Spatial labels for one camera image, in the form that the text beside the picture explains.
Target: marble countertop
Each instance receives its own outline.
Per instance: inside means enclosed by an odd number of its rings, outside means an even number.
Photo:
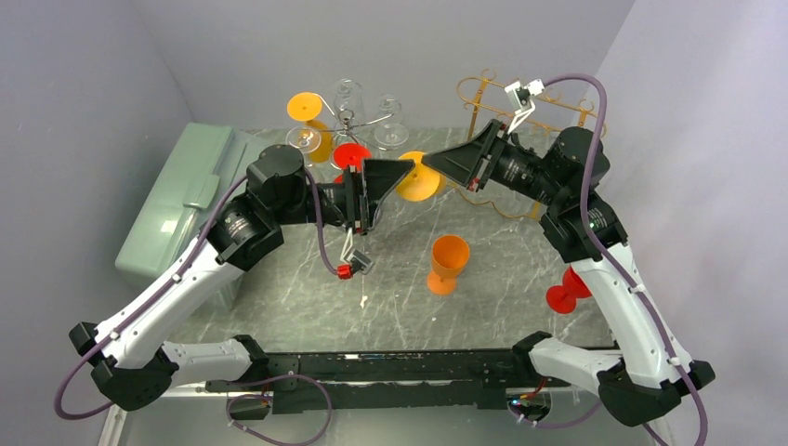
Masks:
[[[287,130],[257,132],[283,141]],[[437,151],[466,139],[466,129],[412,130],[396,151]],[[544,152],[546,137],[523,136],[523,145]],[[317,166],[325,181],[339,171]],[[469,198],[495,199],[511,215],[533,203],[491,183]],[[582,347],[611,345],[608,324],[593,299],[569,315],[549,309],[545,291],[559,283],[565,266],[542,236],[537,221],[504,218],[489,205],[467,203],[458,190],[420,203],[392,193],[377,228],[357,237],[374,262],[366,276],[339,281],[323,266],[314,225],[284,228],[285,245],[246,273],[233,310],[204,306],[172,334],[182,343],[253,336],[266,351],[349,351],[445,348],[509,348],[535,331]],[[432,243],[457,234],[470,246],[470,260],[446,297],[427,289]],[[345,234],[326,228],[329,255],[338,264]]]

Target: gray wall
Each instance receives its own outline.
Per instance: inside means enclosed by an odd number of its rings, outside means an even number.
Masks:
[[[127,0],[0,6],[0,442],[96,444],[52,398],[77,359],[67,337],[132,297],[113,260],[190,120]],[[103,398],[87,372],[70,410]]]
[[[247,128],[293,126],[287,100],[304,90],[329,95],[342,77],[361,82],[368,113],[377,96],[392,93],[410,125],[467,125],[470,112],[454,93],[461,78],[483,68],[503,83],[595,72],[634,3],[133,1],[195,117]],[[563,90],[569,101],[584,93],[581,85]],[[511,107],[502,90],[486,97]],[[542,109],[539,117],[571,115]]]
[[[716,369],[708,444],[788,444],[788,6],[724,3],[635,3],[598,72],[603,193],[673,331]],[[691,400],[669,419],[691,444]]]

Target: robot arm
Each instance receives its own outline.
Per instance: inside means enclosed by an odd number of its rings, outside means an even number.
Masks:
[[[202,229],[207,230],[204,243],[199,236],[192,240],[159,279],[106,321],[82,322],[70,331],[82,355],[108,339],[100,353],[88,359],[99,391],[133,411],[171,387],[269,377],[268,358],[251,336],[196,345],[165,339],[222,285],[282,245],[281,225],[320,221],[359,234],[372,230],[379,205],[413,167],[413,161],[364,160],[362,172],[345,170],[341,184],[313,185],[307,182],[297,149],[265,149],[247,168],[246,192],[224,205],[216,224],[209,221]],[[184,270],[186,262],[190,264]],[[340,268],[346,274],[338,274],[342,278],[372,266],[358,252],[350,253],[347,262]]]
[[[507,89],[520,113],[532,112],[531,86],[533,83]],[[620,356],[600,354],[540,332],[515,345],[515,354],[524,357],[538,374],[599,395],[608,411],[627,426],[663,416],[689,393],[676,367],[682,367],[697,388],[715,375],[708,362],[692,359],[655,310],[676,352],[668,357],[659,328],[637,295],[642,293],[654,307],[637,273],[624,227],[610,205],[594,192],[610,168],[608,159],[600,152],[587,169],[589,227],[612,258],[639,283],[635,289],[595,247],[581,219],[581,186],[592,132],[581,127],[563,130],[544,157],[520,146],[510,132],[511,127],[492,120],[474,139],[430,153],[423,163],[469,190],[481,190],[492,180],[547,206],[540,219],[545,237],[596,299],[621,350]]]

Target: gold wire rack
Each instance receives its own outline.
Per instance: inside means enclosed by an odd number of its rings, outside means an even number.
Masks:
[[[466,110],[468,110],[468,107],[473,107],[473,112],[471,113],[471,117],[470,117],[470,126],[468,127],[468,135],[467,135],[468,140],[470,140],[473,137],[473,132],[474,132],[474,129],[476,127],[476,118],[479,116],[479,111],[482,110],[482,109],[495,113],[495,119],[503,120],[503,118],[506,117],[509,120],[511,120],[511,119],[514,118],[514,113],[511,112],[511,111],[499,110],[499,109],[496,109],[496,108],[494,108],[492,106],[489,106],[487,104],[483,104],[481,102],[481,97],[484,95],[484,92],[487,89],[488,85],[496,86],[496,87],[501,88],[501,89],[504,89],[506,87],[503,84],[499,84],[499,83],[495,82],[495,76],[496,76],[495,71],[492,72],[492,76],[488,77],[487,74],[488,74],[489,71],[490,71],[489,69],[485,68],[484,70],[481,71],[481,75],[480,76],[468,76],[468,77],[462,79],[459,83],[457,83],[457,96],[459,96],[460,99],[463,100],[463,102],[464,102],[463,107]],[[462,85],[464,83],[466,83],[466,82],[469,82],[469,81],[479,81],[479,88],[477,88],[476,95],[474,96],[473,99],[469,99],[469,98],[463,96],[462,92],[460,91],[460,88],[462,87]],[[580,126],[580,127],[584,127],[585,126],[585,121],[588,119],[588,116],[592,116],[595,119],[597,118],[597,114],[594,112],[594,109],[596,108],[596,105],[594,104],[593,101],[587,100],[585,98],[580,99],[580,101],[577,103],[577,105],[571,105],[571,104],[567,104],[565,102],[561,102],[561,95],[560,95],[560,93],[558,93],[558,95],[555,98],[551,98],[549,96],[548,92],[545,91],[543,94],[537,96],[536,100],[542,101],[544,103],[552,104],[554,106],[561,107],[563,109],[567,109],[567,110],[578,112],[579,114],[578,114],[578,117],[577,117],[577,124],[576,125]],[[587,109],[586,107],[584,107],[584,103],[585,102],[588,102],[591,105],[591,108]],[[542,123],[542,122],[536,121],[536,120],[534,120],[532,118],[526,119],[525,122],[530,124],[530,125],[532,125],[532,127],[531,127],[531,133],[532,134],[535,134],[536,132],[541,131],[541,132],[544,133],[545,137],[548,137],[550,135],[550,133],[552,133],[552,132],[560,132],[561,130],[563,130],[562,128],[554,127],[553,125]],[[603,137],[605,136],[607,131],[608,131],[607,126],[603,125],[603,127],[602,127],[602,136]],[[471,203],[471,204],[476,205],[476,206],[483,206],[485,204],[491,204],[492,205],[492,209],[496,213],[498,213],[499,216],[502,216],[504,218],[523,218],[523,217],[527,217],[527,218],[532,218],[532,219],[538,219],[539,216],[540,216],[540,213],[539,213],[540,204],[538,202],[533,202],[533,206],[531,207],[531,210],[529,212],[526,212],[524,214],[511,215],[511,214],[507,214],[506,212],[503,212],[499,208],[499,206],[496,205],[495,202],[492,201],[492,200],[484,200],[484,201],[481,201],[481,202],[475,202],[475,201],[471,200],[470,198],[468,198],[463,193],[462,188],[460,188],[459,186],[456,186],[454,184],[451,184],[451,186],[452,186],[453,189],[455,189],[457,191],[457,193],[460,194],[460,197],[462,197],[462,199],[465,200],[466,202]]]

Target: light green bread box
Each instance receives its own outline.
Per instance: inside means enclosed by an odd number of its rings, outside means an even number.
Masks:
[[[115,267],[141,292],[183,253],[221,194],[272,142],[232,127],[188,124],[153,184]],[[236,190],[242,193],[244,186]],[[230,310],[241,280],[206,305]]]

